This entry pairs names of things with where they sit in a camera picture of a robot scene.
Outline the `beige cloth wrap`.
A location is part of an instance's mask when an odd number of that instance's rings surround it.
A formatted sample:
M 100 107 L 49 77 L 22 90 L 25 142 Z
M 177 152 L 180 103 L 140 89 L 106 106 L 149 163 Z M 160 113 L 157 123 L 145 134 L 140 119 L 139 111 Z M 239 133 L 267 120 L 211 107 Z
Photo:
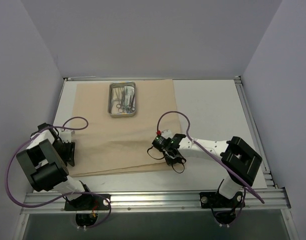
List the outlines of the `beige cloth wrap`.
M 158 119 L 168 111 L 176 111 L 174 83 L 171 79 L 136 81 L 136 113 L 132 117 L 111 117 L 108 112 L 110 83 L 80 83 L 77 85 L 70 126 L 77 131 L 75 165 L 69 167 L 72 177 L 108 175 L 132 172 L 167 171 L 172 167 L 161 160 L 157 150 L 147 149 L 157 130 L 181 132 L 179 116 L 175 113 Z

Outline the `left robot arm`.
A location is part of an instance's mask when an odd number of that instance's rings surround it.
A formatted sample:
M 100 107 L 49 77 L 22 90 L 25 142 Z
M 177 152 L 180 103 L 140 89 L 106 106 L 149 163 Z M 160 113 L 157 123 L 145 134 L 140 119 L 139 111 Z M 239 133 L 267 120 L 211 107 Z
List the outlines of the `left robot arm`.
M 69 176 L 68 167 L 75 166 L 75 147 L 72 133 L 61 135 L 52 125 L 42 123 L 30 136 L 29 145 L 16 154 L 25 176 L 37 191 L 54 191 L 65 196 L 69 203 L 88 210 L 94 197 L 88 187 Z

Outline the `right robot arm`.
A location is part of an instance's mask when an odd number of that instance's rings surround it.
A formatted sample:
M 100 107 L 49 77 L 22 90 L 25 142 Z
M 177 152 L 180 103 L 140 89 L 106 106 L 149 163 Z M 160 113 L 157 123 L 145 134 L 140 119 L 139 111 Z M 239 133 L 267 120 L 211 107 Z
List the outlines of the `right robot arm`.
M 213 160 L 220 164 L 227 176 L 215 193 L 216 203 L 227 206 L 242 188 L 253 193 L 254 183 L 262 171 L 262 157 L 242 138 L 204 140 L 177 133 L 173 137 L 158 134 L 152 147 L 162 153 L 167 165 L 185 164 L 189 158 Z

